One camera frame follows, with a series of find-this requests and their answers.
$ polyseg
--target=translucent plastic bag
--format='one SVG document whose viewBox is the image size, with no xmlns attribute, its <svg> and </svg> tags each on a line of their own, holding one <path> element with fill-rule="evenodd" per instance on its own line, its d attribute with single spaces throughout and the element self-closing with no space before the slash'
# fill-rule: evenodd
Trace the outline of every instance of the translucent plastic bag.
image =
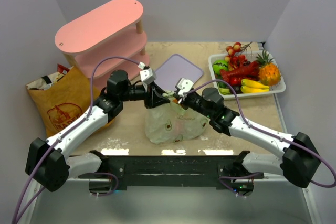
<svg viewBox="0 0 336 224">
<path fill-rule="evenodd" d="M 146 110 L 145 133 L 152 143 L 173 143 L 190 140 L 201 135 L 209 119 L 192 109 L 184 110 L 173 102 L 172 93 L 167 95 L 171 103 Z"/>
</svg>

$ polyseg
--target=pink shelf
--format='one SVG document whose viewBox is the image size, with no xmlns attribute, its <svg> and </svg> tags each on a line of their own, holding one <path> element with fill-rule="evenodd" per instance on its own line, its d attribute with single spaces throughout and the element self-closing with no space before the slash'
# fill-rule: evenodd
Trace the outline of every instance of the pink shelf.
<svg viewBox="0 0 336 224">
<path fill-rule="evenodd" d="M 145 32 L 137 34 L 135 27 L 127 28 L 123 33 L 117 37 L 106 41 L 100 47 L 97 47 L 86 54 L 75 56 L 75 60 L 78 63 L 81 71 L 91 78 L 94 67 L 102 60 L 112 56 L 123 56 L 130 58 L 133 55 L 141 51 L 146 45 L 147 35 Z M 102 63 L 96 73 L 95 78 L 98 78 L 111 69 L 119 65 L 122 59 L 107 60 Z"/>
<path fill-rule="evenodd" d="M 139 54 L 136 54 L 134 55 L 133 57 L 131 57 L 133 60 L 136 60 L 136 61 L 141 61 L 143 63 L 145 63 L 146 65 L 149 64 L 149 61 L 150 61 L 150 58 L 149 58 L 149 55 L 148 54 L 145 54 L 145 55 L 141 55 L 140 53 Z M 114 70 L 117 70 L 117 69 L 122 69 L 122 70 L 125 70 L 127 73 L 128 73 L 128 77 L 130 80 L 134 79 L 135 77 L 137 77 L 139 75 L 139 72 L 140 72 L 140 68 L 138 68 L 138 65 L 132 63 L 132 62 L 129 62 L 129 61 L 126 61 L 124 60 L 123 63 L 121 63 L 120 65 L 118 65 L 117 67 L 115 67 L 114 69 L 110 70 L 109 72 L 107 72 L 106 74 L 104 74 L 103 76 L 99 77 L 99 78 L 95 78 L 94 81 L 93 81 L 93 84 L 99 89 L 101 90 L 103 87 L 106 87 L 107 85 L 107 80 L 109 79 L 109 77 L 111 76 L 111 73 L 114 71 Z"/>
<path fill-rule="evenodd" d="M 66 54 L 86 52 L 137 23 L 142 14 L 143 7 L 137 0 L 111 0 L 62 26 L 55 44 Z"/>
</svg>

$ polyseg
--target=fruit tray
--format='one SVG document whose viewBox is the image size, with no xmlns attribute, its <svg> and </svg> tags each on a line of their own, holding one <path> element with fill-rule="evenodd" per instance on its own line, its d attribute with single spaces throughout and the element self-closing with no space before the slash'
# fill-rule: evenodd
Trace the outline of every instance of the fruit tray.
<svg viewBox="0 0 336 224">
<path fill-rule="evenodd" d="M 246 59 L 248 59 L 249 61 L 253 62 L 254 60 L 256 60 L 258 54 L 262 54 L 262 50 L 259 51 L 252 51 L 252 52 L 245 52 L 244 53 L 246 56 Z M 225 56 L 227 56 L 228 54 L 217 54 L 217 55 L 211 55 L 209 57 L 208 63 L 209 63 L 209 70 L 210 70 L 210 75 L 211 75 L 211 79 L 215 80 L 216 76 L 215 76 L 215 72 L 213 70 L 213 64 L 216 60 L 223 60 Z M 273 58 L 272 54 L 269 54 L 269 58 L 273 59 L 272 63 L 274 63 L 275 65 L 277 64 L 275 62 L 275 59 Z M 217 82 L 214 82 L 214 87 L 218 89 L 218 84 Z M 260 93 L 241 93 L 238 94 L 239 98 L 250 98 L 250 97 L 261 97 L 261 96 L 265 96 L 265 95 L 270 95 L 270 94 L 275 94 L 275 93 L 281 93 L 284 92 L 286 89 L 286 84 L 283 80 L 283 77 L 281 78 L 281 81 L 273 86 L 270 86 L 269 91 L 266 92 L 260 92 Z M 233 94 L 228 94 L 228 95 L 224 95 L 221 94 L 221 96 L 225 99 L 225 100 L 232 100 L 235 98 L 235 96 Z"/>
</svg>

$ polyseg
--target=yellow banana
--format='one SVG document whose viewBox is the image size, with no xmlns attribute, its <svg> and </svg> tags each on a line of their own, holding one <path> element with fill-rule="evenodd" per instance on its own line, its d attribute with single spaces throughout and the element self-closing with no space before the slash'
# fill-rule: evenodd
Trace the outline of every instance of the yellow banana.
<svg viewBox="0 0 336 224">
<path fill-rule="evenodd" d="M 242 93 L 258 93 L 258 92 L 269 91 L 268 89 L 254 89 L 254 88 L 250 88 L 248 86 L 241 86 L 240 90 L 242 91 Z"/>
<path fill-rule="evenodd" d="M 266 85 L 261 84 L 260 82 L 252 81 L 248 79 L 243 79 L 242 85 L 253 88 L 253 89 L 269 89 L 269 86 L 266 86 Z"/>
</svg>

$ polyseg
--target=beige floor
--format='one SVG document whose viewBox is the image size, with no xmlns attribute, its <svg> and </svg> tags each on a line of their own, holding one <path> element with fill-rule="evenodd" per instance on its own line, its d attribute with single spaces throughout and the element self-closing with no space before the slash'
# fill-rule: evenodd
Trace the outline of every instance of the beige floor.
<svg viewBox="0 0 336 224">
<path fill-rule="evenodd" d="M 150 66 L 153 69 L 156 69 L 173 54 L 180 54 L 201 67 L 204 70 L 204 75 L 195 84 L 195 87 L 197 87 L 211 79 L 207 62 L 208 57 L 212 54 L 224 52 L 227 45 L 230 44 L 226 42 L 149 42 L 146 50 L 151 56 Z M 258 50 L 256 43 L 252 44 L 252 49 Z M 272 95 L 242 99 L 241 104 L 245 116 L 250 120 L 277 131 L 282 130 Z M 233 110 L 238 110 L 235 101 L 225 101 L 225 105 Z M 146 112 L 143 102 L 124 103 L 124 110 L 116 118 L 116 121 L 108 129 L 90 136 L 76 149 L 74 154 L 83 154 L 90 150 L 98 150 L 105 155 L 118 155 L 125 152 L 129 155 L 162 155 L 167 153 L 173 155 L 178 153 L 205 155 L 208 152 L 207 150 L 217 150 L 219 153 L 227 154 L 239 154 L 242 150 L 266 153 L 264 149 L 252 143 L 219 134 L 211 127 L 208 127 L 201 136 L 193 140 L 172 144 L 153 144 L 144 134 L 144 116 Z"/>
</svg>

